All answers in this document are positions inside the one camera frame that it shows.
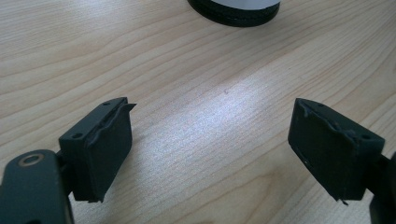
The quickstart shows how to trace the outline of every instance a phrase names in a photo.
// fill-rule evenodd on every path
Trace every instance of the light wood surface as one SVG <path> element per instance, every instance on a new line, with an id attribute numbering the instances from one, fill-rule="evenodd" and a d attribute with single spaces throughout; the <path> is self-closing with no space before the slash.
<path id="1" fill-rule="evenodd" d="M 396 148 L 396 1 L 285 0 L 255 28 L 187 1 L 2 1 L 0 175 L 98 104 L 127 96 L 134 145 L 77 223 L 370 223 L 336 202 L 287 135 L 296 97 Z"/>

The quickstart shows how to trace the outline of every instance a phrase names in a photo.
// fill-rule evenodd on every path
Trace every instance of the screw hole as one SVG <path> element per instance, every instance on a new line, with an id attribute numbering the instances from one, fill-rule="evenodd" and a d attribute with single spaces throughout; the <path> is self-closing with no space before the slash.
<path id="1" fill-rule="evenodd" d="M 80 138 L 82 136 L 82 133 L 75 133 L 72 135 L 72 138 Z"/>
<path id="2" fill-rule="evenodd" d="M 370 135 L 367 135 L 367 134 L 363 134 L 361 137 L 363 139 L 371 139 Z"/>
<path id="3" fill-rule="evenodd" d="M 31 166 L 34 165 L 36 163 L 39 163 L 40 161 L 42 161 L 44 159 L 44 155 L 41 153 L 37 153 L 37 154 L 31 154 L 28 156 L 23 157 L 19 162 L 18 165 L 19 166 Z"/>

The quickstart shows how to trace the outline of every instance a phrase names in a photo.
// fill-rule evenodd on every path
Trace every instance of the black plastic bracket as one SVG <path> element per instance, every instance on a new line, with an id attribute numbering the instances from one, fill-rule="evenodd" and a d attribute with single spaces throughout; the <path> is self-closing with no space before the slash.
<path id="1" fill-rule="evenodd" d="M 74 223 L 70 192 L 78 201 L 102 201 L 131 150 L 134 106 L 125 97 L 104 102 L 59 139 L 57 154 L 35 150 L 10 161 L 0 223 Z"/>
<path id="2" fill-rule="evenodd" d="M 390 169 L 396 160 L 381 154 L 385 144 L 382 137 L 326 105 L 296 99 L 289 143 L 335 200 L 361 200 L 364 191 L 369 189 L 379 204 L 392 211 L 384 215 L 387 217 L 382 216 L 383 221 L 373 222 L 396 220 L 396 171 Z"/>

